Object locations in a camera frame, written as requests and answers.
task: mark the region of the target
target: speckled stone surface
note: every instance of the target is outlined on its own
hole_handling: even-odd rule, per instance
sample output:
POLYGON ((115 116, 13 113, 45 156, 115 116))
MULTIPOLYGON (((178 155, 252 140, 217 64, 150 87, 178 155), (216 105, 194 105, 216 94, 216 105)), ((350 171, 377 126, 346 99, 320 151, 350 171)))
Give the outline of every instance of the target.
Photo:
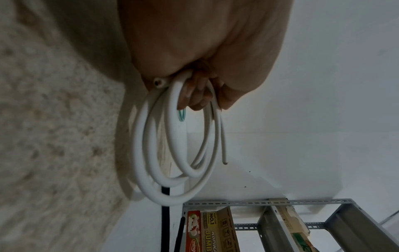
POLYGON ((3 0, 0 11, 0 251, 99 251, 135 200, 129 125, 147 93, 116 2, 3 0))

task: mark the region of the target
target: electrical cable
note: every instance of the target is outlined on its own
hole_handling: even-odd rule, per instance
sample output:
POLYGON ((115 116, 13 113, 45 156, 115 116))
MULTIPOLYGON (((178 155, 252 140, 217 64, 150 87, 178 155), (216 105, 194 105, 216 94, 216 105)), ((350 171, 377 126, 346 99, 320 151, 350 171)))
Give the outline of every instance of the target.
POLYGON ((192 199, 206 184, 210 178, 219 150, 222 144, 222 161, 227 164, 226 137, 221 118, 221 109, 216 100, 215 91, 208 81, 207 88, 212 92, 212 101, 203 109, 204 112, 204 140, 194 161, 190 164, 183 152, 178 149, 179 133, 176 131, 176 107, 179 94, 185 81, 192 75, 192 70, 179 73, 170 83, 169 88, 164 86, 153 89, 145 98, 143 106, 138 111, 132 129, 131 163, 132 172, 141 192, 153 202, 162 206, 175 206, 192 199), (166 139, 177 167, 182 174, 177 177, 166 177, 157 159, 157 125, 160 123, 164 112, 166 139), (210 138, 212 121, 215 121, 215 140, 213 152, 208 163, 208 141, 210 138), (201 178, 189 191, 176 196, 168 196, 153 186, 153 181, 164 187, 178 186, 188 178, 201 178))

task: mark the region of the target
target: cable coil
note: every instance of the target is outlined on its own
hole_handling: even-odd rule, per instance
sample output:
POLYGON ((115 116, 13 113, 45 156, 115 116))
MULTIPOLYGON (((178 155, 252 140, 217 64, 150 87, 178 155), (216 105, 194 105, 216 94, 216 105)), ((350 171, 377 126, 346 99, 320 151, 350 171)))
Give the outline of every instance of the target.
POLYGON ((138 111, 132 129, 131 163, 132 172, 141 192, 153 202, 162 206, 175 206, 192 199, 210 178, 216 162, 219 144, 222 142, 222 160, 226 160, 226 138, 221 117, 221 109, 216 100, 213 86, 208 81, 207 88, 212 92, 213 98, 204 109, 204 140, 194 161, 190 164, 187 157, 182 154, 176 145, 179 133, 176 131, 177 100, 183 85, 192 75, 192 70, 178 74, 171 82, 169 88, 155 88, 145 98, 143 106, 138 111), (166 177, 161 171, 157 158, 157 125, 164 112, 166 139, 172 158, 182 174, 177 177, 166 177), (210 137, 212 121, 215 121, 215 141, 213 152, 208 163, 207 146, 210 137), (168 196, 153 186, 152 179, 161 186, 175 187, 185 183, 188 178, 201 179, 189 191, 181 195, 168 196))

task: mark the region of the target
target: metal shelf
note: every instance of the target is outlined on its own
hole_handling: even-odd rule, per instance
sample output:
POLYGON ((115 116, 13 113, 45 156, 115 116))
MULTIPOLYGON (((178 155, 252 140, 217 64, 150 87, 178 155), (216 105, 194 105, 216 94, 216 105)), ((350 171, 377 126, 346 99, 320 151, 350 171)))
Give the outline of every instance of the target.
MULTIPOLYGON (((275 206, 340 204, 325 222, 305 223, 308 229, 325 229, 345 252, 399 252, 399 243, 352 199, 331 200, 253 200, 253 201, 188 201, 183 204, 182 216, 188 210, 225 206, 264 206, 258 223, 235 224, 237 231, 258 231, 267 252, 299 252, 275 206)), ((185 251, 185 234, 180 252, 185 251)))

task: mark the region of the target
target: white cable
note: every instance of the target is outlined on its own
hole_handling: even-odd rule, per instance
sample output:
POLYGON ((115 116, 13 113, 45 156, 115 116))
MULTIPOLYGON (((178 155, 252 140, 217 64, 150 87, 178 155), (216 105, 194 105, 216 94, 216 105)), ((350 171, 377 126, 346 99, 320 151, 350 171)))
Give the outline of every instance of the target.
POLYGON ((172 80, 169 88, 153 89, 145 98, 143 106, 137 113, 133 123, 131 150, 133 173, 141 192, 150 200, 162 206, 183 204, 193 198, 204 187, 213 172, 220 139, 222 139, 222 161, 224 164, 227 164, 226 138, 220 113, 221 110, 217 104, 216 95, 210 82, 208 82, 207 88, 212 92, 213 98, 211 103, 203 109, 205 121, 204 140, 191 165, 187 163, 187 158, 176 145, 179 137, 179 133, 176 131, 177 124, 179 123, 176 120, 177 100, 185 81, 191 75, 192 70, 183 71, 172 80), (167 143, 173 160, 182 171, 182 175, 175 178, 168 178, 162 173, 157 159, 156 132, 162 111, 164 112, 167 143), (207 165, 209 157, 206 150, 212 119, 215 121, 215 141, 212 156, 207 165), (148 173, 156 183, 164 187, 180 185, 187 181, 189 177, 202 177, 193 188, 184 194, 168 196, 153 186, 153 181, 150 180, 148 173))

